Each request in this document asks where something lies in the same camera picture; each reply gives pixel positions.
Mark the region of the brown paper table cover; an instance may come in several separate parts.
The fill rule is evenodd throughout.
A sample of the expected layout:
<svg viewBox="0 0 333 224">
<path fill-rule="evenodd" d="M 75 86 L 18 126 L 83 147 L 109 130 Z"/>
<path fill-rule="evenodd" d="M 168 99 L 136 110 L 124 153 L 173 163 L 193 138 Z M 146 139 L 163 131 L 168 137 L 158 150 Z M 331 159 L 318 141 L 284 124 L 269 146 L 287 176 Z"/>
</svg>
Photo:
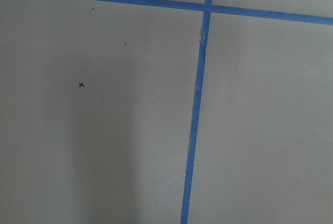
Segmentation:
<svg viewBox="0 0 333 224">
<path fill-rule="evenodd" d="M 332 0 L 1 0 L 1 223 L 332 223 Z"/>
</svg>

